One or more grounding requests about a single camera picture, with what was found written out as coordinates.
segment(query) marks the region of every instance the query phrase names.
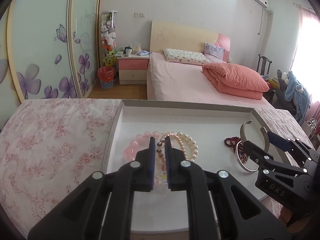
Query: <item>pink bed sheet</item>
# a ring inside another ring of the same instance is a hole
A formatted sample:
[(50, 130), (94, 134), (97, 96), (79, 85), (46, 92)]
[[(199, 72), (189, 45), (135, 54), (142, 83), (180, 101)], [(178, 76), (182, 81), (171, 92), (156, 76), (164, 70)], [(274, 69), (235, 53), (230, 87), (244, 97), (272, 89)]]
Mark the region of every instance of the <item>pink bed sheet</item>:
[(23, 236), (101, 170), (119, 104), (118, 99), (26, 100), (10, 118), (0, 134), (0, 202)]
[(152, 52), (147, 72), (148, 99), (273, 108), (265, 98), (243, 98), (218, 92), (197, 65), (167, 62)]

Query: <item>silver bolt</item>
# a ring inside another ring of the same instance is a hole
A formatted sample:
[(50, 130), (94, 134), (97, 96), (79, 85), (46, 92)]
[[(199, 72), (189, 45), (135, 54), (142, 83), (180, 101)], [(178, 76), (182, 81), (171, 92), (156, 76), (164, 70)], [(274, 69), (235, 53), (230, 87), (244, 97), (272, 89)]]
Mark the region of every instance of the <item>silver bolt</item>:
[(218, 175), (221, 178), (226, 178), (229, 176), (229, 173), (227, 171), (219, 171)]
[(100, 172), (100, 171), (96, 171), (94, 174), (92, 174), (92, 177), (93, 177), (94, 179), (101, 179), (102, 176), (103, 176), (103, 173)]
[(137, 162), (137, 161), (130, 163), (130, 166), (133, 168), (138, 168), (138, 167), (140, 167), (140, 165), (141, 165), (140, 162)]
[(189, 161), (182, 161), (180, 164), (182, 167), (189, 167), (191, 165)]

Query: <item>pink curtain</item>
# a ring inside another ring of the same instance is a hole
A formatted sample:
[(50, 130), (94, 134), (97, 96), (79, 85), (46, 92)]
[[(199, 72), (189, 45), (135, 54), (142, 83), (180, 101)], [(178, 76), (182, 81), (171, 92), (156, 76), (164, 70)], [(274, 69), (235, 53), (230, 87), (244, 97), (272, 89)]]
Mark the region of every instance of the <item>pink curtain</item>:
[(306, 120), (320, 120), (320, 20), (308, 9), (300, 7), (300, 31), (291, 70), (310, 94), (311, 107)]

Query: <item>trash can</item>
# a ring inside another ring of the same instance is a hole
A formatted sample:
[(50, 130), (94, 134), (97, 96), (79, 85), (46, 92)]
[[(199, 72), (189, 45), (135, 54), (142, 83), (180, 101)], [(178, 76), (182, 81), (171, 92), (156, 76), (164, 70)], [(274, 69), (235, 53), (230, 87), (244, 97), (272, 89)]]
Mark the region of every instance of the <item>trash can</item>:
[(113, 87), (113, 78), (116, 70), (112, 66), (105, 66), (98, 69), (98, 78), (100, 79), (101, 87), (104, 89)]

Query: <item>cream headboard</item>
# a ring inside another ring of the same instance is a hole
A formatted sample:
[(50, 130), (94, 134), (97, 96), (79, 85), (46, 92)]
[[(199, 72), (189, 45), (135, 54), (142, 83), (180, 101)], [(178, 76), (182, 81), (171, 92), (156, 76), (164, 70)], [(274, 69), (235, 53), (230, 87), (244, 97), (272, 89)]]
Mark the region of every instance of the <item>cream headboard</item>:
[(227, 36), (186, 24), (152, 22), (150, 52), (163, 53), (163, 49), (169, 48), (203, 53), (205, 42), (226, 48), (223, 59), (228, 60), (230, 38)]

